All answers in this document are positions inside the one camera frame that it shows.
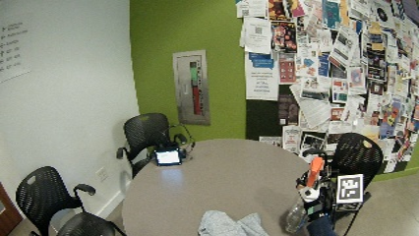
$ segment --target gray floor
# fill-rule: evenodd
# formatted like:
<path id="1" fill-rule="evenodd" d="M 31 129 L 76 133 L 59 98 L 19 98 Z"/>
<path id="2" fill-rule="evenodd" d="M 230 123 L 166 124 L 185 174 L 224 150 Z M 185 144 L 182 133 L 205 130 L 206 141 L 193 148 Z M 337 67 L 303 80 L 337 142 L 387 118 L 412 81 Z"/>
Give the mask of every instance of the gray floor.
<path id="1" fill-rule="evenodd" d="M 369 186 L 372 198 L 365 204 L 349 235 L 419 235 L 418 185 L 419 174 L 392 180 L 372 182 Z M 116 208 L 108 219 L 124 229 L 121 208 L 122 205 Z M 350 218 L 343 218 L 338 222 L 338 235 L 343 235 L 349 221 Z M 24 220 L 11 236 L 28 235 L 32 229 L 32 224 Z"/>

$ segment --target gray cloth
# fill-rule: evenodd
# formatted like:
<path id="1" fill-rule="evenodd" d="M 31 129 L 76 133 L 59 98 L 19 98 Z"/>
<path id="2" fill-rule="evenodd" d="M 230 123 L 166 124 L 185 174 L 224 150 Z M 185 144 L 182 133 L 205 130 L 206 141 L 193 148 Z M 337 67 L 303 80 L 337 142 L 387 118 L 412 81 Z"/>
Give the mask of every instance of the gray cloth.
<path id="1" fill-rule="evenodd" d="M 258 213 L 251 213 L 237 222 L 218 210 L 209 210 L 201 220 L 201 236 L 269 236 L 261 226 Z"/>

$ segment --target chair backrest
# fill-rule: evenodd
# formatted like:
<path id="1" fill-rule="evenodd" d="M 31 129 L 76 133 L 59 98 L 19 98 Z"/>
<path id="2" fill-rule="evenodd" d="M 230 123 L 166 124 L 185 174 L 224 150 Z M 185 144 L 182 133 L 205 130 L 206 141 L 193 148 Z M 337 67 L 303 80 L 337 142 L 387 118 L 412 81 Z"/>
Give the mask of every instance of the chair backrest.
<path id="1" fill-rule="evenodd" d="M 60 174 L 51 166 L 41 167 L 23 180 L 16 202 L 41 236 L 48 235 L 51 219 L 60 210 L 81 207 L 81 201 L 69 196 Z"/>
<path id="2" fill-rule="evenodd" d="M 132 117 L 126 120 L 124 129 L 129 160 L 133 160 L 145 148 L 170 143 L 169 121 L 161 113 L 146 113 Z"/>
<path id="3" fill-rule="evenodd" d="M 378 174 L 382 165 L 382 151 L 378 144 L 357 133 L 343 134 L 331 161 L 339 174 L 365 174 L 365 189 Z"/>

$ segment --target black mesh chair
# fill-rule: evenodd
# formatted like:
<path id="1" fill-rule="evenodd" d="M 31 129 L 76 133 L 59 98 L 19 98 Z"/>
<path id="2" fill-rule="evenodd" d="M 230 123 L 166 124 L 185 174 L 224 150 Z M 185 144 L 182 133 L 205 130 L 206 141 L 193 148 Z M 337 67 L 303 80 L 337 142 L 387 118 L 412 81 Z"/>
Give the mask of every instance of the black mesh chair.
<path id="1" fill-rule="evenodd" d="M 125 152 L 132 167 L 132 178 L 150 160 L 148 153 L 145 159 L 136 163 L 132 162 L 145 148 L 166 147 L 173 144 L 177 139 L 180 139 L 182 144 L 186 142 L 186 138 L 182 134 L 177 134 L 174 141 L 170 141 L 169 129 L 168 117 L 161 113 L 141 114 L 126 120 L 124 130 L 129 150 L 125 147 L 120 147 L 117 158 L 124 158 Z"/>
<path id="2" fill-rule="evenodd" d="M 367 189 L 371 181 L 374 180 L 380 165 L 382 165 L 382 151 L 378 144 L 366 136 L 357 133 L 343 134 L 333 160 L 330 162 L 331 169 L 338 175 L 354 175 L 363 174 L 365 190 Z M 365 202 L 371 197 L 369 192 L 365 192 Z M 346 234 L 351 229 L 361 207 L 354 211 L 335 212 L 335 220 L 347 215 L 349 212 L 354 212 L 354 217 L 347 228 Z"/>
<path id="3" fill-rule="evenodd" d="M 73 189 L 75 197 L 71 197 L 60 174 L 51 166 L 41 167 L 23 180 L 16 191 L 16 202 L 40 235 L 48 236 L 51 219 L 60 210 L 79 207 L 83 211 L 65 222 L 57 232 L 59 236 L 113 236 L 116 229 L 125 235 L 112 221 L 85 211 L 79 190 L 89 195 L 96 193 L 92 186 L 79 184 Z"/>

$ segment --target tablet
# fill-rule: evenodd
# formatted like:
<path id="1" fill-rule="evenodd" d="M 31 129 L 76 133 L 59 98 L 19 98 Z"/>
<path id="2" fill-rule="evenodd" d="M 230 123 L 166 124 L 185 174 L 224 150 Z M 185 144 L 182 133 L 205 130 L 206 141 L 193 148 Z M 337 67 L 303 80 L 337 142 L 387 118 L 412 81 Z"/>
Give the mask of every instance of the tablet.
<path id="1" fill-rule="evenodd" d="M 182 164 L 182 158 L 178 147 L 158 148 L 154 151 L 154 156 L 158 166 Z"/>

